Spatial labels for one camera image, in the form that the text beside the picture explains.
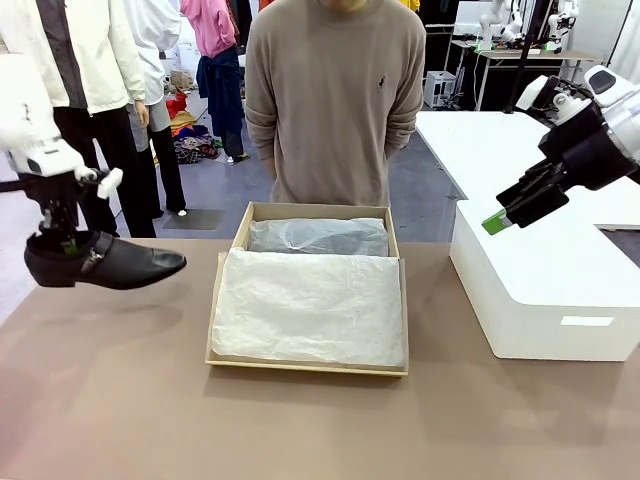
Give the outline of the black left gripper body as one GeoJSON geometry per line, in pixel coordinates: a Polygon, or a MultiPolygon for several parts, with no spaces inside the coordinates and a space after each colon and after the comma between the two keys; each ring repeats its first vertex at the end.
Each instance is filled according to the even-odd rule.
{"type": "Polygon", "coordinates": [[[76,178],[74,172],[51,177],[35,174],[23,174],[22,184],[26,196],[38,203],[51,202],[55,205],[53,217],[73,218],[79,224],[78,203],[90,190],[97,191],[100,182],[108,175],[107,171],[89,168],[76,178]]]}

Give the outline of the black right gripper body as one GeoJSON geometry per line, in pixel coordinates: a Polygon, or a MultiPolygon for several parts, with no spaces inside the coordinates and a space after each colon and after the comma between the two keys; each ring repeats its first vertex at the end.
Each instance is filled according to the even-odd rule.
{"type": "Polygon", "coordinates": [[[561,191],[575,186],[596,191],[639,170],[636,161],[612,140],[594,103],[551,128],[539,149],[546,158],[540,182],[561,191]]]}

